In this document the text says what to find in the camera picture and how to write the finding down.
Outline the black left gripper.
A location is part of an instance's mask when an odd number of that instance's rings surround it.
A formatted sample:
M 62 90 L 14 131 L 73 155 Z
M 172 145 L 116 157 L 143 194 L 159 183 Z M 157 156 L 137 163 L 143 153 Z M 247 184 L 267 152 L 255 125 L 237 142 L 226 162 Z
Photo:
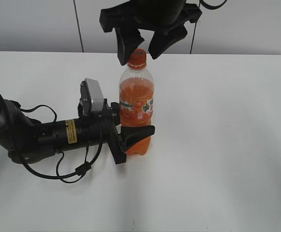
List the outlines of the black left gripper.
M 120 124 L 120 104 L 112 102 L 110 105 L 104 99 L 103 109 L 84 116 L 82 106 L 78 105 L 78 120 L 76 122 L 77 140 L 85 145 L 98 145 L 100 142 L 108 144 L 115 164 L 126 162 L 125 154 L 132 146 L 154 135 L 155 126 L 125 127 L 121 126 L 120 137 L 116 126 Z

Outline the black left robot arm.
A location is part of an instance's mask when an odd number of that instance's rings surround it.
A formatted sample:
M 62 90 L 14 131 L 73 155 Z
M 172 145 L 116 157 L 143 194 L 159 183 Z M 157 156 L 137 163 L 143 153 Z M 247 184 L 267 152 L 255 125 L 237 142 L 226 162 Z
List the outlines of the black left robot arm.
M 101 112 L 49 123 L 25 116 L 17 102 L 6 100 L 5 103 L 14 126 L 17 149 L 28 164 L 99 143 L 108 144 L 115 164 L 125 163 L 126 151 L 155 132 L 154 126 L 149 125 L 123 127 L 118 133 L 116 126 L 120 124 L 120 116 L 116 102 L 111 106 L 104 102 Z

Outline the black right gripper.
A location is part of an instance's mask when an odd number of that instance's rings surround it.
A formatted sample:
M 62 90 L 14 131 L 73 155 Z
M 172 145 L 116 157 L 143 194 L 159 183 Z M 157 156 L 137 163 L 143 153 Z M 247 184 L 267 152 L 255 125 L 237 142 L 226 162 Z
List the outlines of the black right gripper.
M 184 24 L 197 22 L 201 14 L 196 4 L 185 0 L 129 0 L 102 9 L 100 24 L 105 33 L 116 30 L 118 59 L 125 65 L 144 41 L 140 29 L 154 32 L 148 51 L 152 59 L 157 59 L 187 36 Z

